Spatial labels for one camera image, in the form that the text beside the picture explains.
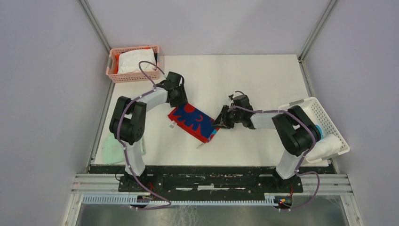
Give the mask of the red and blue towel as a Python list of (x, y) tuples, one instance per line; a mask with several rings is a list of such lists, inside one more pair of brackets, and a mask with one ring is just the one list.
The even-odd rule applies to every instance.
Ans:
[(176, 107), (168, 114), (168, 118), (204, 144), (210, 142), (219, 131), (212, 125), (213, 118), (189, 103)]

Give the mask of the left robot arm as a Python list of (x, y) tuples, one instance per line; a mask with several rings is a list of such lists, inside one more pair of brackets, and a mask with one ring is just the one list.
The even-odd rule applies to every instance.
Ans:
[(133, 98), (120, 96), (117, 99), (109, 130), (123, 147), (125, 171), (132, 175), (130, 185), (138, 192), (148, 186), (147, 177), (142, 175), (145, 163), (141, 152), (146, 114), (164, 103), (172, 108), (188, 103), (184, 83), (182, 75), (169, 72), (165, 80), (144, 94)]

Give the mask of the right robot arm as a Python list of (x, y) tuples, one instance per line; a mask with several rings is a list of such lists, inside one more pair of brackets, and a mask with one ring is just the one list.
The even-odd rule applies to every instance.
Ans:
[(243, 93), (229, 98), (230, 105), (222, 107), (213, 127), (232, 129), (241, 123), (248, 129), (275, 129), (285, 151), (273, 172), (271, 184), (277, 192), (286, 191), (305, 155), (321, 140), (320, 129), (298, 105), (287, 110), (254, 110), (249, 97)]

